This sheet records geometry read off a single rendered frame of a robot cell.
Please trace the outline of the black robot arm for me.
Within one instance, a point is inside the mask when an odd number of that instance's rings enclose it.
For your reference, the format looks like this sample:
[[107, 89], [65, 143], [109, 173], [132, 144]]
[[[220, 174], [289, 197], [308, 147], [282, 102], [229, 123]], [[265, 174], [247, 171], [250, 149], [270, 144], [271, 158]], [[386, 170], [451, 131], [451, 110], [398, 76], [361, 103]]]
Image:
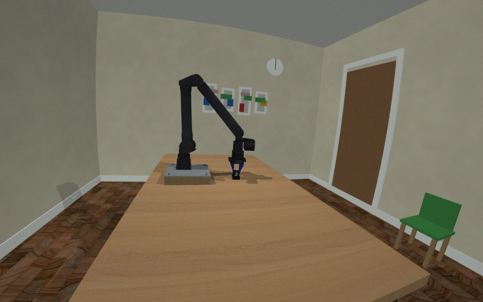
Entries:
[[179, 80], [181, 91], [181, 119], [182, 119], [182, 142], [179, 145], [179, 154], [177, 159], [176, 169], [191, 169], [190, 154], [196, 150], [196, 143], [192, 140], [192, 112], [191, 112], [191, 89], [197, 87], [209, 104], [213, 107], [220, 118], [229, 127], [229, 130], [234, 134], [235, 141], [233, 142], [232, 160], [236, 164], [241, 164], [243, 161], [243, 152], [255, 150], [255, 140], [243, 137], [243, 129], [230, 115], [227, 109], [223, 106], [220, 100], [212, 92], [209, 86], [203, 82], [203, 79], [198, 74]]

